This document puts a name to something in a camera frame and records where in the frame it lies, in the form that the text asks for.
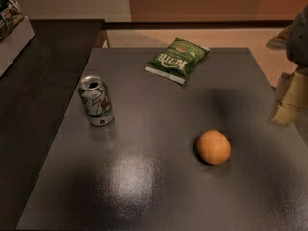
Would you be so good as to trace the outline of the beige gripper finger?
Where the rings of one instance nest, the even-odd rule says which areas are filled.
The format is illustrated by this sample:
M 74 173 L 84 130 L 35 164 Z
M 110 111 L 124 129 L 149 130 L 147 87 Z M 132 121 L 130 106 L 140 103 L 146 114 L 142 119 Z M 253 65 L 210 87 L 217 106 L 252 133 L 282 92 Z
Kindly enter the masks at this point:
M 308 107 L 308 68 L 300 66 L 292 74 L 283 72 L 277 85 L 270 121 L 280 126 L 293 123 Z

